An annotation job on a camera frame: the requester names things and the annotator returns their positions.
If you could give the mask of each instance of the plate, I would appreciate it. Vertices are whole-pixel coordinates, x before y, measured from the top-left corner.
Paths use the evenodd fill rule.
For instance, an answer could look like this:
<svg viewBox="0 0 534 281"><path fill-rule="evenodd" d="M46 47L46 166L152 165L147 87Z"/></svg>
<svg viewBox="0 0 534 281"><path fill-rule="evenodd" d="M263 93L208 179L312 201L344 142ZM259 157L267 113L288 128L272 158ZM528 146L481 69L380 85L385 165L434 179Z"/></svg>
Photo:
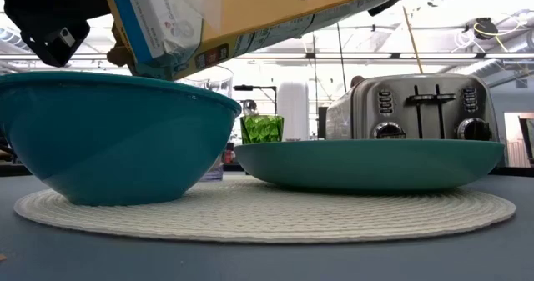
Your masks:
<svg viewBox="0 0 534 281"><path fill-rule="evenodd" d="M428 191L456 188L487 175L502 143L430 140L331 140L235 147L244 170L297 188Z"/></svg>

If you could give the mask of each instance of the bowl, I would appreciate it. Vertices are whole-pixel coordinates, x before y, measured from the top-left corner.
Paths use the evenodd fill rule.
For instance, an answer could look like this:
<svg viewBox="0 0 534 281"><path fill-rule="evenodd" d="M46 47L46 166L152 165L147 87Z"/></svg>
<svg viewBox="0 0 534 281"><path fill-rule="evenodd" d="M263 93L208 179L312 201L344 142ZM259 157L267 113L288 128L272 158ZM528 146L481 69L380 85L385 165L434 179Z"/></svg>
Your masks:
<svg viewBox="0 0 534 281"><path fill-rule="evenodd" d="M397 193L456 188L487 175L502 159L494 142L431 139L331 140L234 148L247 173L278 185Z"/></svg>
<svg viewBox="0 0 534 281"><path fill-rule="evenodd" d="M0 120L28 170L68 201L179 198L223 151L240 106L223 95L100 73L0 77Z"/></svg>

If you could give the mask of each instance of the toaster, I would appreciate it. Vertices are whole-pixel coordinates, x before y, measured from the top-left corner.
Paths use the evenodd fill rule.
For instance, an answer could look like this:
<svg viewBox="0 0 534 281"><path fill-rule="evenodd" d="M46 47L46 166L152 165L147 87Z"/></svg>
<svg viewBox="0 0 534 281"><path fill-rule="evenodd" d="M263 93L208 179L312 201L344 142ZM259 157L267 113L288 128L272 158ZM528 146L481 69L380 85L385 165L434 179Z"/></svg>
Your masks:
<svg viewBox="0 0 534 281"><path fill-rule="evenodd" d="M357 83L326 111L326 139L498 141L489 88L479 78L413 74Z"/></svg>

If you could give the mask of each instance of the woven placemat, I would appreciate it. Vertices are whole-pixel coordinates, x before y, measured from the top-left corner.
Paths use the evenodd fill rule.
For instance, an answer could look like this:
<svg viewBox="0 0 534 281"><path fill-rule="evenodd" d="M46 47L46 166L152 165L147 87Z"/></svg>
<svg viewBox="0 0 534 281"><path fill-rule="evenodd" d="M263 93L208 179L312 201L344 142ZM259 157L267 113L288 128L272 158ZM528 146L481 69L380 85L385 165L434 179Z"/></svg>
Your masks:
<svg viewBox="0 0 534 281"><path fill-rule="evenodd" d="M471 231L510 218L516 206L470 190L405 196L285 191L251 177L198 183L181 199L128 207L76 206L52 190L15 211L32 221L139 238L242 243L341 243Z"/></svg>

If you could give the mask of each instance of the table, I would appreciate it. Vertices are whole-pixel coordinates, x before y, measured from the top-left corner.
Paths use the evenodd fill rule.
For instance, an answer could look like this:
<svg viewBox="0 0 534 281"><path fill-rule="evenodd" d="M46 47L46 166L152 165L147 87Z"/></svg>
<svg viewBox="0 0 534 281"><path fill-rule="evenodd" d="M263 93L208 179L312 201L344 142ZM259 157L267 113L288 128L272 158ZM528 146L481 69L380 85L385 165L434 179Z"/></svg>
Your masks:
<svg viewBox="0 0 534 281"><path fill-rule="evenodd" d="M13 212L45 189L0 178L1 281L533 280L534 179L489 176L467 186L511 200L516 217L473 233L385 243L257 245L165 242L44 226Z"/></svg>

